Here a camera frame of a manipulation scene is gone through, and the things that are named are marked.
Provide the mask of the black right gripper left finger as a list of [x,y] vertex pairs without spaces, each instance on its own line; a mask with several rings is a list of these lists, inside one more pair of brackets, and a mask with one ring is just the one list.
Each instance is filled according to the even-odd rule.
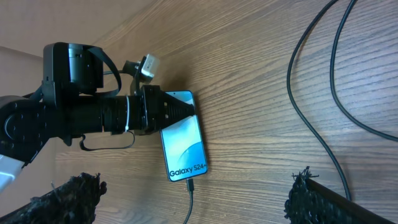
[[96,206],[107,192],[100,174],[82,172],[27,205],[1,217],[1,223],[87,223],[96,218]]

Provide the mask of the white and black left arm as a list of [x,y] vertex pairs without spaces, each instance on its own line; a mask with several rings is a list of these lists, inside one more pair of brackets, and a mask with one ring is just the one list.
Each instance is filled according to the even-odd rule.
[[193,116],[193,105],[151,83],[158,66],[153,55],[117,68],[99,47],[46,45],[41,86],[26,96],[1,97],[1,188],[49,139],[70,145],[88,133],[147,135]]

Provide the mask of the Samsung Galaxy smartphone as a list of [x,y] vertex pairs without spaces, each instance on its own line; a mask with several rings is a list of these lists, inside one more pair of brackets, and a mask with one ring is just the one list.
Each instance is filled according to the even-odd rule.
[[167,177],[171,182],[206,174],[208,163],[197,115],[160,130]]

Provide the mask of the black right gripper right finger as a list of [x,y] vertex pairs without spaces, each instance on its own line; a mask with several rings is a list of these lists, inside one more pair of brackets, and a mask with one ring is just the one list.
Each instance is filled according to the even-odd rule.
[[310,168],[293,174],[284,204],[285,218],[294,224],[394,224],[314,181]]

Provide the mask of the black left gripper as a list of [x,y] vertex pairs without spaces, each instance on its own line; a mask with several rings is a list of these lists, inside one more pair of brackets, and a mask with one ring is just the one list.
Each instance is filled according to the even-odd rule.
[[141,87],[141,127],[138,135],[150,135],[195,115],[190,91],[164,92],[157,85]]

